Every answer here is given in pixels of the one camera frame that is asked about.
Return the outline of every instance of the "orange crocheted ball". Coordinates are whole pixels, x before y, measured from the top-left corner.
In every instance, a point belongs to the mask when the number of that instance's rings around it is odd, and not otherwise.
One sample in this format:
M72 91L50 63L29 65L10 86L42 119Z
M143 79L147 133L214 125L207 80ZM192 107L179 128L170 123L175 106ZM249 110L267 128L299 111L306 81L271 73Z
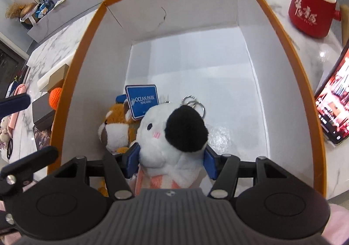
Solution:
M61 96L62 88L55 88L51 90L50 96L48 97L48 104L52 109L57 110L59 97Z

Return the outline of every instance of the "white plush toy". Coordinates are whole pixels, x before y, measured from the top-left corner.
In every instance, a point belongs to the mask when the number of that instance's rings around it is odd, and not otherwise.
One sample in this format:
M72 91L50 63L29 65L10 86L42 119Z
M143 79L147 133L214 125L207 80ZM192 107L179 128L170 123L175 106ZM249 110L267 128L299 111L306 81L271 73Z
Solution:
M163 103L150 108L141 121L136 142L141 188L189 188L202 169L208 131L192 107Z
M7 143L10 140L10 135L7 132L7 125L10 118L8 116L2 118L0 123L0 141Z

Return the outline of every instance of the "black plush ear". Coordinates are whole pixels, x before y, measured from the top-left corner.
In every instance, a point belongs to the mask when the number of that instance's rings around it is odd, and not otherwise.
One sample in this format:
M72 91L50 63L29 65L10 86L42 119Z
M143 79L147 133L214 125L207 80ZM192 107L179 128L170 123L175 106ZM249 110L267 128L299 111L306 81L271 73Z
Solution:
M201 150L208 140L208 131L199 113L182 105L166 122L165 138L176 149L186 153Z

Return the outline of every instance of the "chinese characters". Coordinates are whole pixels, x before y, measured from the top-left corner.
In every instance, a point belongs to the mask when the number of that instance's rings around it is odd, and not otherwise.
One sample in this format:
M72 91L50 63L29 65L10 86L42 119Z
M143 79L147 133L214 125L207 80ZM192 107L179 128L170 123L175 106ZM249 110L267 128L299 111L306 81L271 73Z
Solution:
M301 18L306 23L311 25L316 24L317 14L312 14L309 6L302 8L302 0L295 0L294 5L296 7L296 12L294 13L299 18Z

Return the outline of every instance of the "blue vase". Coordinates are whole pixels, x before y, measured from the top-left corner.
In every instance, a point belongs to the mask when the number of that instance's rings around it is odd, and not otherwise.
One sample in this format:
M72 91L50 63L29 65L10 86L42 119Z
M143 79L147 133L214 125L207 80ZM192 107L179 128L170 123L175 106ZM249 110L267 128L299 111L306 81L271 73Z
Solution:
M51 11L55 6L55 3L52 0L44 0L44 6Z

